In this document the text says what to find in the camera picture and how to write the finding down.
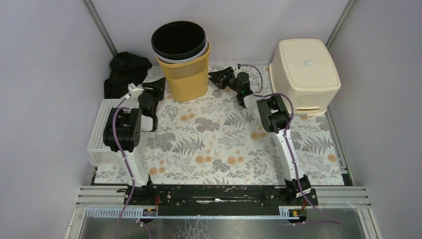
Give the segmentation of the yellow plastic waste basket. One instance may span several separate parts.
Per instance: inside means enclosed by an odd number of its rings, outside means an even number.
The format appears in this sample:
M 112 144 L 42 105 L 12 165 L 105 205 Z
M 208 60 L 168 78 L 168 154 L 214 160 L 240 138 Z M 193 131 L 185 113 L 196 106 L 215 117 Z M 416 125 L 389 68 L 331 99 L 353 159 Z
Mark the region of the yellow plastic waste basket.
M 205 53 L 186 63 L 170 64 L 158 59 L 174 100 L 187 102 L 206 94 L 208 90 L 210 47 Z

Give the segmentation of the black round bucket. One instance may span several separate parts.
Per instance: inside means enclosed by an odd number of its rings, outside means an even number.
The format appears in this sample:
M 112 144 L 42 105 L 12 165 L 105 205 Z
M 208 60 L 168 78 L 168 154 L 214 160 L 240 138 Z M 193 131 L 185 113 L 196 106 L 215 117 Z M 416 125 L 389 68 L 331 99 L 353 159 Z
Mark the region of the black round bucket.
M 156 29 L 151 36 L 154 52 L 165 59 L 180 61 L 206 49 L 205 30 L 191 21 L 173 21 Z

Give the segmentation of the cream large container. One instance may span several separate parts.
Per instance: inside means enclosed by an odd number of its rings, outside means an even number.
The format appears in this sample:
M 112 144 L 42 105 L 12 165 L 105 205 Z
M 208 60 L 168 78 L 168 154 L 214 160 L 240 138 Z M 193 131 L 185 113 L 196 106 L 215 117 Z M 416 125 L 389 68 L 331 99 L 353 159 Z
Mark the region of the cream large container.
M 319 39 L 280 41 L 269 76 L 272 91 L 288 96 L 300 116 L 323 115 L 341 87 L 333 59 Z

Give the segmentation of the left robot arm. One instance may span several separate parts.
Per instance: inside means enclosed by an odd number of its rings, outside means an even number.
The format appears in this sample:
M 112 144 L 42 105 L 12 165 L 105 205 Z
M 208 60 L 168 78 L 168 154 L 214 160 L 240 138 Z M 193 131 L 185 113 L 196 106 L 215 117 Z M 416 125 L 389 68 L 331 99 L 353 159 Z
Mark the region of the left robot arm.
M 138 189 L 135 198 L 144 205 L 154 200 L 148 170 L 143 165 L 141 155 L 147 145 L 148 133 L 158 127 L 157 109 L 164 99 L 166 78 L 127 86 L 128 93 L 119 99 L 117 106 L 109 111 L 103 130 L 103 142 L 110 151 L 121 154 L 120 160 L 129 174 L 128 187 Z

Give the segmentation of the white perforated basket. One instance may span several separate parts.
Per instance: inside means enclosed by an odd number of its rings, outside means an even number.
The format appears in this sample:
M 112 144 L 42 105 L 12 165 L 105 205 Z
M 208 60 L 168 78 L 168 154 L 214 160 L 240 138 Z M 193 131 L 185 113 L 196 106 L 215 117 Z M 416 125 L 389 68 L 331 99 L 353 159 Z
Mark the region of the white perforated basket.
M 89 163 L 92 166 L 111 166 L 111 165 L 123 165 L 122 154 L 121 152 L 114 152 L 110 149 L 109 146 L 104 144 L 103 133 L 104 129 L 112 108 L 121 102 L 120 99 L 104 99 L 99 108 L 97 118 L 94 124 L 94 128 L 91 133 L 91 137 L 88 143 L 87 151 L 90 156 Z M 130 98 L 125 100 L 120 107 L 126 108 L 139 108 L 139 103 L 136 99 Z M 125 151 L 125 155 L 128 159 L 136 156 L 136 158 L 141 158 L 141 155 L 144 155 L 144 150 L 148 144 L 148 137 L 151 132 L 140 132 L 140 143 L 133 152 Z

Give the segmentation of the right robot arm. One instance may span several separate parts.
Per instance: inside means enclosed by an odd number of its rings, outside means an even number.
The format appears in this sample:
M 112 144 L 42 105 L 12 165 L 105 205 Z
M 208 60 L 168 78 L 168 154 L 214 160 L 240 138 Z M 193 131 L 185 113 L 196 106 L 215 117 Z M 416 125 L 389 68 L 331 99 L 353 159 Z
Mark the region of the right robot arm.
M 230 88 L 236 92 L 239 106 L 257 109 L 264 130 L 275 143 L 277 159 L 284 169 L 286 185 L 285 197 L 288 203 L 298 205 L 312 191 L 309 178 L 300 169 L 291 136 L 291 122 L 294 116 L 292 101 L 282 93 L 261 95 L 250 88 L 249 74 L 227 67 L 220 71 L 209 72 L 209 81 L 218 89 Z

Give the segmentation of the grey bucket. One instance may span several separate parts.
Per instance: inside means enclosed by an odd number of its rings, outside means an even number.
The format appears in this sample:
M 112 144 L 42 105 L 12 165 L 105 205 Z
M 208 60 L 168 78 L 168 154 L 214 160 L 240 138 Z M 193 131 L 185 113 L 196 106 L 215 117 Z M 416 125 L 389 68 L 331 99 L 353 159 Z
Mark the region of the grey bucket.
M 194 55 L 192 57 L 182 59 L 182 60 L 168 59 L 168 58 L 165 58 L 165 57 L 159 55 L 155 50 L 153 52 L 154 52 L 154 56 L 156 57 L 157 61 L 159 61 L 159 62 L 163 62 L 165 64 L 181 64 L 181 63 L 190 62 L 192 60 L 195 60 L 195 59 L 203 56 L 207 52 L 207 50 L 209 48 L 209 44 L 210 44 L 209 40 L 206 40 L 206 43 L 205 43 L 203 49 L 199 53 L 197 53 L 196 55 Z

